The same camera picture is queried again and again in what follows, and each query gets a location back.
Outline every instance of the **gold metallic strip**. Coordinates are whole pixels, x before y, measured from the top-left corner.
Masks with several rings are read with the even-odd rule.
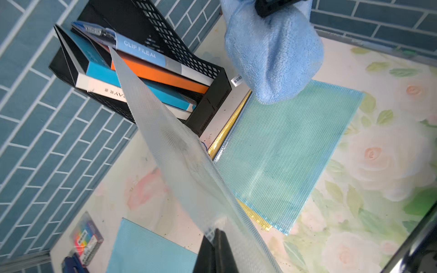
[[[234,126],[235,121],[237,120],[238,116],[240,115],[240,112],[243,109],[244,105],[246,104],[247,99],[249,98],[251,93],[252,93],[251,90],[249,90],[249,92],[247,92],[246,96],[243,98],[240,105],[234,111],[232,116],[229,118],[228,122],[226,122],[225,126],[220,131],[217,138],[211,144],[211,147],[209,147],[208,154],[211,157],[211,159],[214,159],[215,155],[219,151],[226,136],[228,135],[229,131],[232,129],[232,126]],[[249,208],[248,206],[243,204],[243,202],[241,202],[240,200],[237,199],[237,201],[238,201],[238,204],[240,204],[241,208],[244,210],[244,212],[247,214],[247,216],[249,216],[250,219],[253,219],[256,223],[258,223],[261,226],[261,229],[263,229],[265,231],[269,231],[272,228],[272,225],[267,223],[266,220],[264,220],[256,212],[254,212],[251,208]]]
[[[254,212],[250,207],[246,206],[243,202],[238,200],[238,203],[240,204],[241,208],[246,212],[247,216],[249,216],[250,219],[253,219],[256,223],[258,223],[261,226],[261,229],[265,231],[269,231],[272,228],[272,225],[267,223],[266,220],[264,220],[261,216],[259,216],[256,212]]]
[[[246,104],[246,101],[249,98],[251,93],[252,93],[252,90],[249,90],[249,92],[247,92],[246,96],[244,96],[240,105],[237,107],[237,109],[235,109],[234,113],[229,118],[228,122],[226,122],[225,126],[220,131],[217,138],[211,144],[211,147],[209,147],[208,154],[211,157],[211,159],[215,158],[215,155],[217,154],[220,147],[222,146],[223,141],[225,141],[225,138],[228,135],[229,131],[232,129],[232,126],[234,126],[235,121],[237,120],[238,116],[240,115],[240,112],[243,109],[243,106]]]

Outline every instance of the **transparent mesh sheet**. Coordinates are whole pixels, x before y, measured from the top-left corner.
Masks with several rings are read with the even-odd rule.
[[[363,95],[314,80],[275,104],[251,95],[214,163],[237,199],[287,235]]]
[[[157,99],[111,49],[128,106],[163,179],[209,241],[229,240],[239,272],[281,272],[250,219],[224,183],[199,138]]]

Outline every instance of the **blue brick tile wall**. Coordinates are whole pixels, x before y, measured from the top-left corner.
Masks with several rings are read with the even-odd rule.
[[[221,11],[220,0],[154,0],[154,4],[193,52]]]
[[[437,59],[435,0],[313,0],[311,23],[319,33],[415,51]]]
[[[23,242],[17,248],[16,253],[22,252],[23,249],[26,249],[26,246],[29,244],[29,242],[30,240],[23,240]],[[14,273],[53,273],[53,272],[54,270],[52,267],[52,263],[45,262],[45,263],[38,264],[36,266],[22,268],[21,270],[18,270]]]
[[[68,27],[86,4],[0,1],[0,262],[53,247],[136,132],[48,68],[53,25]],[[220,17],[219,0],[155,5],[192,51]],[[39,267],[25,272],[52,270]]]

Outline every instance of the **orange book spine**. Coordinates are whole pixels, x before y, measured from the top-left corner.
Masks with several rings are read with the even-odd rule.
[[[120,57],[128,67],[140,78],[149,79],[155,82],[164,83],[171,86],[180,87],[197,93],[205,94],[208,86],[186,79],[166,69],[157,67],[146,61],[131,57],[122,52],[118,52]],[[111,63],[111,69],[115,70],[114,62]]]

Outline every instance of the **light blue mesh folder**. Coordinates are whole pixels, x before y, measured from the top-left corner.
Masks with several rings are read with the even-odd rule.
[[[191,273],[196,259],[196,253],[122,219],[106,273]]]
[[[235,197],[288,234],[363,95],[314,80],[276,104],[251,95],[214,159]]]

